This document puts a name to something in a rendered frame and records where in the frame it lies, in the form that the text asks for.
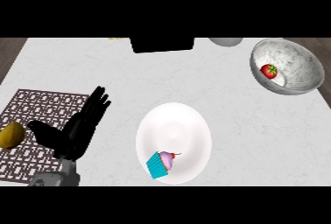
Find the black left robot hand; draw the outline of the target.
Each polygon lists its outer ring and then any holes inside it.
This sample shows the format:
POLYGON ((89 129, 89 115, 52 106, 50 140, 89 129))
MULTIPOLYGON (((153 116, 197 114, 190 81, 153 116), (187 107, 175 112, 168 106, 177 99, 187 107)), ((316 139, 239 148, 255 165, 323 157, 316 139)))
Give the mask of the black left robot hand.
POLYGON ((55 129, 36 120, 27 123, 35 142, 54 151, 55 159, 76 161, 82 157, 109 104, 104 88, 95 87, 82 109, 67 119, 63 129, 55 129))

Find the white oval plate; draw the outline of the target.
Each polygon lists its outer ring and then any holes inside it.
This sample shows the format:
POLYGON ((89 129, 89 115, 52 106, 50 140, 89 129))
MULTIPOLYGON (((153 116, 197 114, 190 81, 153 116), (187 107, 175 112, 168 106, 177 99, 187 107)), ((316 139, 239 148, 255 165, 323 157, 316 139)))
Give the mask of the white oval plate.
POLYGON ((151 179, 169 185, 193 180, 208 164, 211 149, 208 124, 191 107, 169 102, 149 111, 135 134, 135 152, 146 173, 146 162, 154 152, 178 153, 168 175, 151 179))

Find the red tomato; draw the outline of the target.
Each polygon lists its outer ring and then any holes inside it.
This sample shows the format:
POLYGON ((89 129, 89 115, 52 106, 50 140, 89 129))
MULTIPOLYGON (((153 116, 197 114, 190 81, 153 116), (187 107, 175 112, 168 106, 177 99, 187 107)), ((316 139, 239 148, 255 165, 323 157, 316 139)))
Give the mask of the red tomato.
POLYGON ((277 69, 271 64, 264 64, 259 68, 259 72, 268 80, 273 79, 277 75, 277 69))

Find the grey marbled bowl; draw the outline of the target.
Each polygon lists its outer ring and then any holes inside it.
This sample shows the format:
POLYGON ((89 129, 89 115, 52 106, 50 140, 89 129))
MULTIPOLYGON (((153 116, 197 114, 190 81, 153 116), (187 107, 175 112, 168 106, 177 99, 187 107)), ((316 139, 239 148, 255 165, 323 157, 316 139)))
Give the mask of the grey marbled bowl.
POLYGON ((301 95, 313 91, 324 81, 324 69, 313 53, 295 42, 262 39, 252 47, 249 57, 252 77, 259 85, 279 95, 301 95), (276 76, 268 79, 261 67, 273 65, 276 76))

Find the patterned brown placemat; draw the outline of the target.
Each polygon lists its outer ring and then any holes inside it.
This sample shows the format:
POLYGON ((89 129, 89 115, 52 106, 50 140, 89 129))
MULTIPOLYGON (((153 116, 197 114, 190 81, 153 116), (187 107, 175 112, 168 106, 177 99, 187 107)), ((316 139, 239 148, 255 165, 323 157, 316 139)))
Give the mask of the patterned brown placemat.
POLYGON ((60 162, 52 151, 36 144, 33 133, 26 127, 32 120, 58 130, 70 116, 81 110, 86 94, 17 89, 0 112, 0 130, 10 122, 24 128, 24 139, 10 150, 0 147, 0 181, 26 184, 39 172, 57 172, 60 162))

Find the yellow lemon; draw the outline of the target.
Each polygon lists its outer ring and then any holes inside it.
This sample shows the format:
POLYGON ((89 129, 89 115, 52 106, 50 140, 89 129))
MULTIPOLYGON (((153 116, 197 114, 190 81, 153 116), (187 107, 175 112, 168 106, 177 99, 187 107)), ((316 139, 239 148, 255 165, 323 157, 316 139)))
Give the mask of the yellow lemon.
POLYGON ((0 131, 0 148, 14 148, 24 139, 24 128, 19 122, 10 122, 0 131))

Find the blue wrapper pink cupcake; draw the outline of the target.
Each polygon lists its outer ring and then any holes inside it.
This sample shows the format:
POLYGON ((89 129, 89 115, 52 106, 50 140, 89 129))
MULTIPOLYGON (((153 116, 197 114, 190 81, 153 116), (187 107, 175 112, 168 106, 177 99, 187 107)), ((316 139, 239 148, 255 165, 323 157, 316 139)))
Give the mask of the blue wrapper pink cupcake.
POLYGON ((168 153, 166 151, 154 152, 146 162, 149 175, 153 179, 157 179, 168 175, 171 170, 172 159, 178 156, 178 153, 168 153))

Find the black box appliance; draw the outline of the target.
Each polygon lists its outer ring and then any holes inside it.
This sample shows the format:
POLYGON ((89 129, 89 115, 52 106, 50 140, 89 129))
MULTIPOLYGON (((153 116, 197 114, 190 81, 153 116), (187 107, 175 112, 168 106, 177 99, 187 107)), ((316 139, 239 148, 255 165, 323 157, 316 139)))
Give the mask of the black box appliance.
POLYGON ((190 50, 193 38, 129 38, 134 53, 190 50))

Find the grey rounded object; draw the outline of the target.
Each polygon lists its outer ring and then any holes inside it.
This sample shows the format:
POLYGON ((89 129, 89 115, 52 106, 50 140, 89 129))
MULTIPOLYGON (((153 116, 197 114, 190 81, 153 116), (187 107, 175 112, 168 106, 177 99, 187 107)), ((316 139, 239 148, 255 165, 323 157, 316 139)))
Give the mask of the grey rounded object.
POLYGON ((242 38, 209 38, 209 41, 222 47, 237 46, 242 42, 242 38))

